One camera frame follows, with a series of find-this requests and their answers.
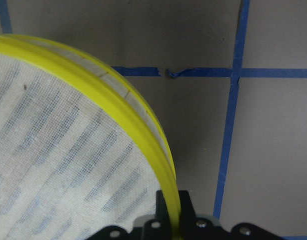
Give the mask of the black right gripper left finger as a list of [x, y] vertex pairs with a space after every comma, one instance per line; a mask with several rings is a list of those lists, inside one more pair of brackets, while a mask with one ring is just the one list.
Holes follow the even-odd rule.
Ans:
[[155, 214], [143, 226], [144, 240], [170, 240], [172, 230], [169, 213], [163, 193], [158, 190], [155, 194]]

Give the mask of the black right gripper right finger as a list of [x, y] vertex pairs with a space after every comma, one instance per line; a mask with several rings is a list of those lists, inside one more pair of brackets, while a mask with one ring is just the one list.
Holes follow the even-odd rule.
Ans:
[[179, 234], [182, 240], [207, 240], [213, 223], [204, 215], [197, 215], [190, 194], [187, 190], [180, 190], [180, 218]]

